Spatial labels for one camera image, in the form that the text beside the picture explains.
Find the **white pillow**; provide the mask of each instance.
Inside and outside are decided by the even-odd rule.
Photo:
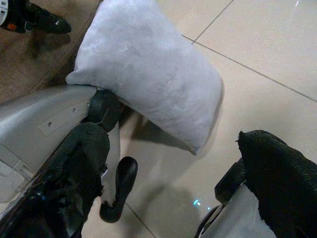
[[[111,90],[198,154],[222,82],[154,0],[105,0],[78,51],[68,84]]]

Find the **pillow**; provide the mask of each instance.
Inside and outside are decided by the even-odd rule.
[[[111,90],[194,154],[208,139],[222,88],[154,0],[103,1],[66,81]]]

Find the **tiled floor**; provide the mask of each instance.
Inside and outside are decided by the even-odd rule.
[[[117,224],[93,208],[83,238],[192,238],[218,204],[214,186],[240,158],[241,130],[267,130],[317,163],[317,2],[158,2],[222,76],[218,120],[204,152],[192,156],[133,114],[121,128],[121,153],[139,162],[135,188]]]

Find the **black fabric cover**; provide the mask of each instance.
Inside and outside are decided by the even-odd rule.
[[[278,238],[317,238],[317,165],[262,130],[239,134],[246,183]]]
[[[1,219],[0,238],[80,238],[101,195],[108,152],[108,135],[101,127],[88,122],[74,128]]]

